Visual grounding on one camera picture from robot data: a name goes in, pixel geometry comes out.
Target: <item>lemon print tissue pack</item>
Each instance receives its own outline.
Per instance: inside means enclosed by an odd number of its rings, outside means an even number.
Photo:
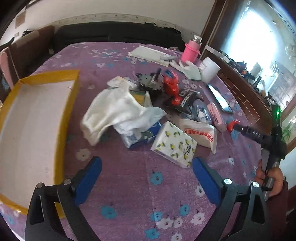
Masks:
[[[162,125],[151,150],[179,165],[190,167],[197,142],[167,121]]]

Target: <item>screw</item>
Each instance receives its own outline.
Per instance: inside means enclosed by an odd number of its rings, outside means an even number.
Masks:
[[[229,178],[224,179],[224,183],[227,185],[232,184],[232,181]]]
[[[257,183],[257,182],[253,182],[252,185],[253,185],[253,187],[256,187],[256,188],[259,187],[259,183]]]
[[[36,185],[36,188],[42,188],[43,187],[43,183],[38,183],[37,185]]]
[[[71,179],[67,178],[64,180],[63,184],[64,185],[69,185],[71,183]]]

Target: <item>window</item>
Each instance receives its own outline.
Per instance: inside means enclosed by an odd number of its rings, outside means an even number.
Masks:
[[[296,93],[296,36],[264,0],[246,0],[221,50],[245,61],[284,110]],[[262,82],[257,86],[263,88]]]

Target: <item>blue gripper pad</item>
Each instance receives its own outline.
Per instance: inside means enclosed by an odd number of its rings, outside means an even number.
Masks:
[[[90,162],[92,162],[91,166],[86,166],[85,169],[87,170],[87,172],[76,188],[76,196],[74,198],[74,203],[76,206],[85,203],[89,193],[91,192],[92,187],[96,183],[102,171],[101,158],[97,156],[93,157]]]
[[[192,169],[209,201],[219,207],[222,202],[221,192],[223,189],[221,176],[200,157],[193,159]]]

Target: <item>blue tissue pack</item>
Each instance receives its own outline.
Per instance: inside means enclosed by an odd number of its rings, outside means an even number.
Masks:
[[[120,135],[124,145],[127,148],[133,148],[143,143],[151,143],[154,141],[157,133],[161,128],[160,122],[156,122],[153,126],[151,126],[147,131],[141,132],[139,135],[125,136]]]

